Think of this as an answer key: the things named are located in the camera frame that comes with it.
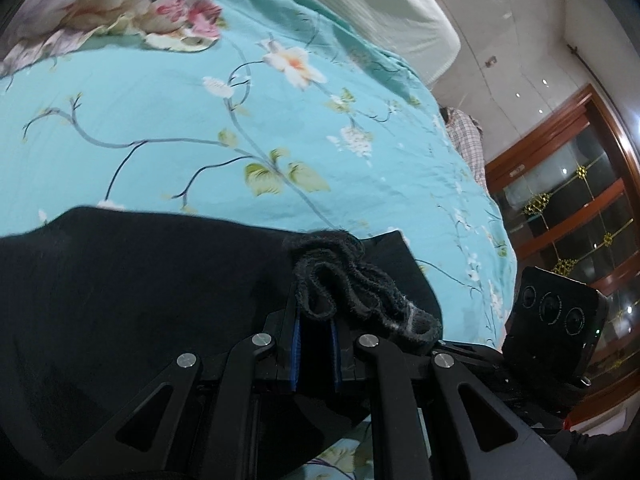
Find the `pink purple floral pillow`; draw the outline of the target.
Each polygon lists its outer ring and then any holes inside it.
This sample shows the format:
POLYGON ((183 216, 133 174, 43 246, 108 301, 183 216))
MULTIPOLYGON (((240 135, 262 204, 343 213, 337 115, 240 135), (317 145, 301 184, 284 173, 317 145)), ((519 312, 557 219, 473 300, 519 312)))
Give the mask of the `pink purple floral pillow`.
POLYGON ((24 0, 1 34, 1 75, 81 49, 96 36, 200 52, 220 37, 214 0, 24 0))

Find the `black pants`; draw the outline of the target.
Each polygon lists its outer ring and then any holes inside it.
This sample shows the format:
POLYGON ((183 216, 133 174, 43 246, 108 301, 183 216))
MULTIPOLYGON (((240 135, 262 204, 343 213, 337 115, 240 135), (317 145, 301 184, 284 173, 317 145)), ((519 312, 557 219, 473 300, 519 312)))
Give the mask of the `black pants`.
POLYGON ((267 404, 258 474, 297 474, 358 425, 337 385, 342 326, 416 353, 442 311, 400 235, 293 233, 75 208, 1 241, 1 474, 47 479, 180 354, 214 358, 269 315, 300 318, 310 393, 267 404))

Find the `wooden glass door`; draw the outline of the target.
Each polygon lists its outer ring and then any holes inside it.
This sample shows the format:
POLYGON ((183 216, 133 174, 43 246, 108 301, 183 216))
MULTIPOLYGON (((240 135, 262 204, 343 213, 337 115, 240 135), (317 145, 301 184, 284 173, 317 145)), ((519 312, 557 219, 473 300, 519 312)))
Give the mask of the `wooden glass door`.
POLYGON ((486 166, 520 268, 540 266, 597 289, 608 318, 587 370, 578 425, 639 393, 639 159, 593 86, 486 166))

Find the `plaid cloth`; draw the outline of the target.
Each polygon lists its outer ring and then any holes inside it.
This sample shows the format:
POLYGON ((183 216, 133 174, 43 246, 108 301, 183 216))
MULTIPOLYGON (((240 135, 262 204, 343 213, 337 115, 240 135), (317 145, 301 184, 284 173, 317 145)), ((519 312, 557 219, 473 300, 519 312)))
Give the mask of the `plaid cloth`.
POLYGON ((480 123, 458 108, 442 106, 439 111, 451 143, 470 167, 476 183, 487 192, 483 129, 480 123))

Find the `turquoise floral bed sheet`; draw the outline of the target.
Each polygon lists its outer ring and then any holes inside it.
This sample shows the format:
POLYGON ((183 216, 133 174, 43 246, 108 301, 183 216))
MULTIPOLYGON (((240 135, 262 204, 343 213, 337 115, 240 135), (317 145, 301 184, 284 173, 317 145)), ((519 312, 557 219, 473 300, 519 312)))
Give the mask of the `turquoise floral bed sheet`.
POLYGON ((499 348, 515 257, 437 103, 316 0, 214 0, 200 52, 96 36, 1 75, 1 240, 75 208, 396 233, 444 334, 499 348))

